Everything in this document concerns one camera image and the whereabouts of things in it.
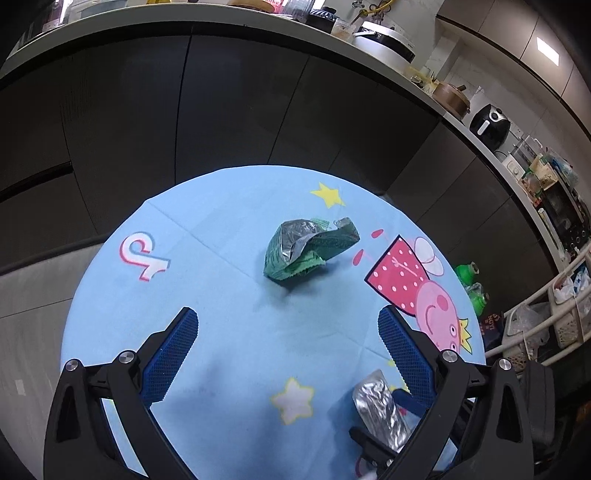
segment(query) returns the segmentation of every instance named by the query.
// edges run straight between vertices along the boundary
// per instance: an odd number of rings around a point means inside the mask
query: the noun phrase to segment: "dark gray cabinet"
[[[445,0],[439,9],[439,15],[478,31],[493,2],[494,0]]]
[[[0,191],[70,161],[61,127],[60,66],[44,65],[0,90]]]
[[[523,0],[495,0],[479,33],[521,58],[537,21],[536,11]]]
[[[566,84],[562,100],[571,107],[574,114],[591,132],[591,92],[576,66],[573,68],[573,73]]]
[[[467,233],[447,259],[452,265],[475,262],[480,269],[478,281],[491,297],[492,311],[506,311],[553,276],[544,253],[538,258],[530,253],[539,248],[537,242],[536,232],[510,197],[476,230]],[[540,278],[539,268],[531,265],[534,261],[550,274]]]
[[[383,193],[431,134],[439,117],[383,85],[366,94],[380,101],[366,103],[351,116],[351,133],[329,173]]]
[[[99,233],[174,186],[188,36],[139,38],[64,59],[61,106],[76,179]]]
[[[573,60],[552,29],[540,18],[521,61],[536,72],[558,95],[562,95]]]
[[[193,37],[178,110],[176,182],[266,164],[307,59],[249,40]]]
[[[96,235],[73,174],[0,202],[0,265]]]
[[[416,222],[474,160],[457,135],[439,123],[388,189],[399,210]]]
[[[374,92],[376,82],[310,57],[287,109],[269,163],[328,171],[343,145],[359,135],[347,102],[354,92]]]
[[[447,255],[468,233],[480,227],[509,194],[475,158],[437,202],[419,218],[417,225]]]

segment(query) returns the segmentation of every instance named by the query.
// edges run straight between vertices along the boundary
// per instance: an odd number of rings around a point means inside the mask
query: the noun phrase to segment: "upper cabinet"
[[[566,84],[562,100],[571,108],[587,130],[591,131],[591,92],[577,67]]]
[[[495,0],[445,0],[439,15],[478,31]]]
[[[562,42],[542,19],[538,20],[521,61],[558,95],[564,93],[574,63]]]
[[[533,82],[532,91],[561,98],[591,140],[591,92],[562,42],[524,0],[445,0],[437,17],[467,44],[483,46],[484,55],[496,47],[491,58]]]
[[[522,0],[495,0],[479,33],[521,58],[538,21],[538,14]]]

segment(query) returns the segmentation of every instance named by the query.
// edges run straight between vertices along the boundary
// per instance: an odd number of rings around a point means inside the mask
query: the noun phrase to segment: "ceiling light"
[[[552,62],[554,62],[556,64],[556,66],[558,66],[558,58],[560,58],[560,56],[558,55],[558,52],[556,52],[555,49],[550,47],[550,45],[548,45],[540,37],[537,37],[537,40],[538,40],[538,50],[540,50],[544,55],[546,55],[550,60],[552,60]]]

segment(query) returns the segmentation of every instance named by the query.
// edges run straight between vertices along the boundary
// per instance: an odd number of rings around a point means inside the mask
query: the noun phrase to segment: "floor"
[[[61,338],[76,287],[100,245],[0,277],[0,430],[43,478],[47,417],[61,372]]]

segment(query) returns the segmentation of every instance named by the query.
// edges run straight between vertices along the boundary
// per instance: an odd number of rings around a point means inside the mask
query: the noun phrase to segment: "kitchen counter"
[[[145,199],[249,164],[387,192],[452,264],[478,250],[498,259],[482,280],[498,298],[513,292],[498,310],[563,268],[525,193],[468,128],[372,56],[280,17],[208,4],[88,17],[9,57],[0,105],[13,119],[0,131],[0,223],[17,237],[0,239],[0,270],[104,238]],[[503,262],[513,284],[496,272]]]

